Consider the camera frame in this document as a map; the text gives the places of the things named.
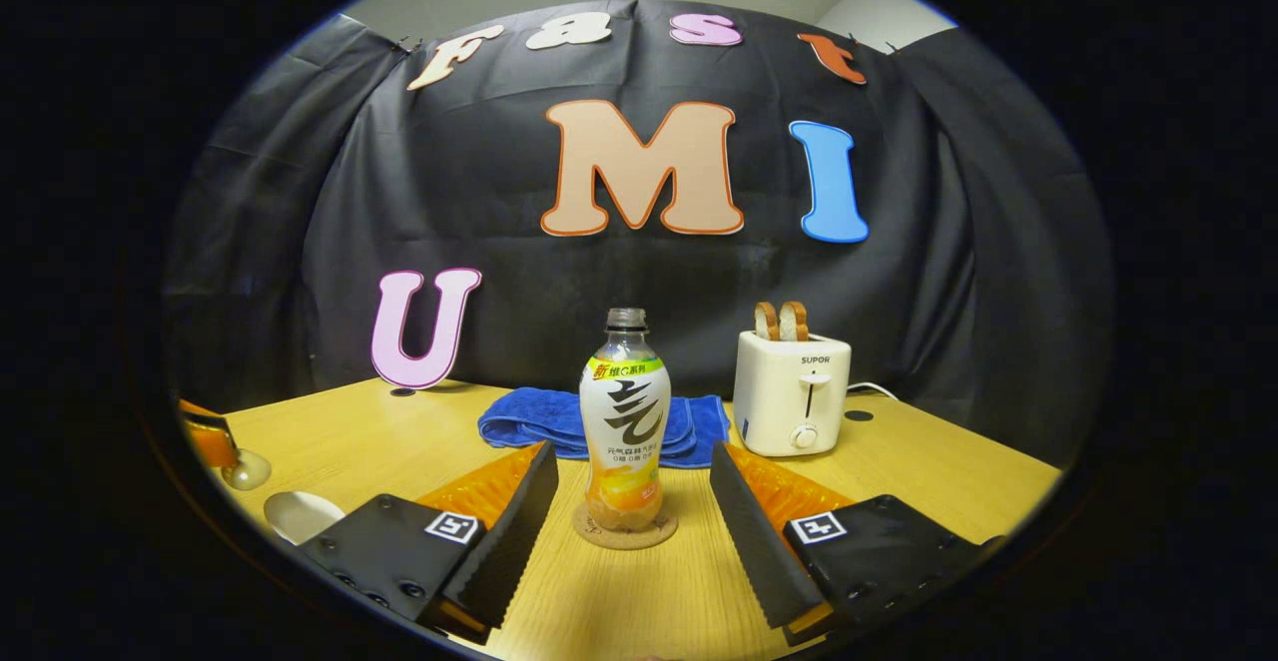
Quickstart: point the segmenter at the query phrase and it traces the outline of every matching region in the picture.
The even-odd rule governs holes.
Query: toaster
[[[744,330],[736,344],[732,417],[762,456],[828,451],[838,441],[852,349],[817,334],[771,341]]]

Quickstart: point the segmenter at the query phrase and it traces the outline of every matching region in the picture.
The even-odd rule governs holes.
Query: toaster knob
[[[808,449],[813,444],[817,444],[817,427],[804,424],[790,435],[790,444],[794,444],[796,449]]]

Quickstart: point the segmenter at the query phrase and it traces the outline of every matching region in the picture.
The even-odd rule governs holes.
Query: bottle label
[[[590,381],[610,378],[638,377],[651,375],[665,367],[661,359],[643,359],[638,362],[613,362],[612,359],[599,359],[590,357],[587,363],[587,375]]]
[[[581,373],[580,400],[590,450],[588,496],[620,513],[657,502],[670,416],[670,376],[662,361],[592,358]]]

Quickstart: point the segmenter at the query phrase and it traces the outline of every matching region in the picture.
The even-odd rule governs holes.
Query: screw
[[[852,584],[852,587],[847,589],[847,600],[858,601],[858,598],[869,596],[870,592],[873,592],[875,588],[878,588],[878,584],[874,582],[863,582],[859,584]]]

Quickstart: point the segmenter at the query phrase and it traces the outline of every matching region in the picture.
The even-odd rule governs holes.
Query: pink letter u
[[[440,290],[440,313],[435,318],[435,338],[426,357],[404,354],[401,339],[408,318],[408,303],[426,281],[418,272],[391,272],[382,277],[382,302],[373,322],[373,367],[389,382],[408,389],[435,386],[452,371],[458,359],[458,341],[461,335],[461,315],[466,295],[483,279],[477,270],[443,270],[435,277]]]

